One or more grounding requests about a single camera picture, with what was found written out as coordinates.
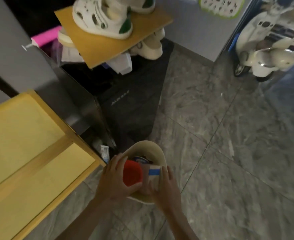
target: person's left hand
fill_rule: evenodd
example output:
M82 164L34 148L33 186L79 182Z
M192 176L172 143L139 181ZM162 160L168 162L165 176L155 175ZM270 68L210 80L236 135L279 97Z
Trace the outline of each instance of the person's left hand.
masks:
M103 169L102 176L98 183L95 198L101 203L116 204L124 200L127 196L137 191L142 183L136 183L130 187L123 182L124 165L127 160L122 154L113 156L111 161Z

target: red container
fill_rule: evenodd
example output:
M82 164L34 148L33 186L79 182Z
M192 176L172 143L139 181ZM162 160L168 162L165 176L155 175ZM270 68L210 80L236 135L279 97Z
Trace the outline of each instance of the red container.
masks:
M143 181L143 170L138 162L127 160L124 166L123 182L126 186Z

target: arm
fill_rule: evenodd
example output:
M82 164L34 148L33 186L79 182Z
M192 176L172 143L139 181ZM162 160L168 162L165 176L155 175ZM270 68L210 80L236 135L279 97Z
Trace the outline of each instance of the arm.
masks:
M142 183L127 187L123 182L123 171L127 157L114 156L103 169L95 197L85 210L62 232L56 240L87 240L97 226L99 219L115 204L137 191Z
M161 168L159 191L149 182L149 190L155 205L165 214L176 240L199 240L182 212L181 196L173 171Z

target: forearm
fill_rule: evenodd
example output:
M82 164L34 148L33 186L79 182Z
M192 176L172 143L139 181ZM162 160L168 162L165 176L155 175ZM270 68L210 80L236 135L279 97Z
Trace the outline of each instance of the forearm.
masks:
M108 213L110 208L108 202L94 198L56 240L87 240L98 225L99 219Z
M175 240L199 240L182 212L165 214Z

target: pink syringe toy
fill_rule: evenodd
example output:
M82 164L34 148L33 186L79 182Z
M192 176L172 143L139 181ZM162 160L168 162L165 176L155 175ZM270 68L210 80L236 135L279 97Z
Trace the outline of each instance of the pink syringe toy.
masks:
M42 32L38 35L35 35L31 38L32 43L24 46L22 45L22 47L24 48L24 50L27 50L27 48L32 47L32 46L37 46L37 47L41 47L44 44L47 44L55 39L57 39L58 37L58 32L61 30L61 26L57 26L55 28L51 28L45 32Z

